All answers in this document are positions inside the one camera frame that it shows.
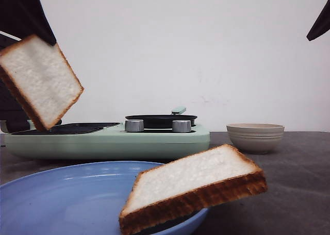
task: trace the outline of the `frying pan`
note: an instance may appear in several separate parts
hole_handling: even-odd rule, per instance
[[[186,111],[185,107],[176,107],[171,115],[129,115],[126,119],[143,120],[144,128],[172,128],[174,120],[190,120],[191,126],[195,126],[196,115],[181,115]]]

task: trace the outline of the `bread crust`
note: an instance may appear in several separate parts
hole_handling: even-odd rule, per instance
[[[215,206],[221,203],[226,203],[239,198],[265,192],[267,190],[267,184],[263,170],[259,168],[252,160],[240,153],[235,147],[227,144],[222,146],[230,147],[235,150],[241,159],[255,166],[255,171],[246,175],[214,182],[186,193],[153,203],[134,212],[126,213],[125,208],[131,201],[132,192],[136,188],[139,179],[144,173],[152,171],[155,168],[141,172],[137,176],[132,192],[119,215],[119,224],[122,235],[134,234],[148,227],[152,227],[181,216],[189,215],[194,211],[198,211],[206,207]]]
[[[18,41],[17,43],[4,48],[2,51],[0,51],[0,57],[1,56],[4,56],[5,54],[9,53],[11,50],[16,49],[20,45],[25,44],[28,41],[30,41],[30,40],[32,40],[33,38],[36,38],[36,37],[38,37],[38,36],[37,35],[30,35],[30,36],[24,38],[23,40]],[[77,100],[79,99],[80,95],[84,91],[84,88],[82,87],[79,79],[77,78],[77,76],[73,72],[70,64],[68,63],[66,57],[64,56],[64,54],[63,54],[62,50],[60,49],[60,47],[58,46],[58,44],[56,43],[54,45],[54,47],[56,47],[59,50],[59,52],[61,53],[63,59],[65,60],[65,63],[67,64],[67,66],[68,66],[71,74],[74,76],[75,80],[79,83],[79,85],[80,85],[80,92],[71,101],[71,103],[62,111],[62,113],[59,116],[57,116],[56,119],[54,119],[51,123],[46,123],[46,122],[44,122],[42,120],[42,118],[39,116],[36,108],[29,101],[28,97],[24,94],[24,91],[21,90],[20,87],[19,87],[19,85],[17,85],[15,83],[15,80],[14,80],[14,78],[12,78],[12,76],[9,73],[9,71],[6,71],[6,68],[3,67],[3,66],[1,66],[1,64],[0,64],[0,78],[2,79],[2,81],[4,82],[4,84],[7,86],[8,90],[11,92],[11,94],[20,103],[20,105],[22,106],[22,108],[25,111],[25,113],[32,120],[32,122],[33,122],[34,126],[36,127],[36,129],[38,129],[40,131],[49,130],[50,128],[52,128],[53,126],[55,126],[58,123],[58,121],[64,116],[64,114],[67,112],[67,110],[69,110],[70,107],[77,102]]]

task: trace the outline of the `beige bowl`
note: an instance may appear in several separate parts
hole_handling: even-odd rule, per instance
[[[227,125],[232,143],[241,151],[265,154],[281,141],[284,126],[276,124],[238,123]]]

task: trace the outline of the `pan handle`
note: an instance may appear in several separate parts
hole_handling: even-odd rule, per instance
[[[187,108],[184,107],[184,106],[178,106],[178,107],[175,107],[175,108],[172,110],[172,115],[181,115],[181,114],[184,113],[186,110],[187,110]]]

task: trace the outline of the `white bread slice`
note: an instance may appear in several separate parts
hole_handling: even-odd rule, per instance
[[[38,130],[49,130],[84,88],[58,44],[31,35],[0,52],[0,77]]]
[[[263,170],[252,160],[230,145],[215,147],[141,172],[119,215],[121,233],[266,190]]]

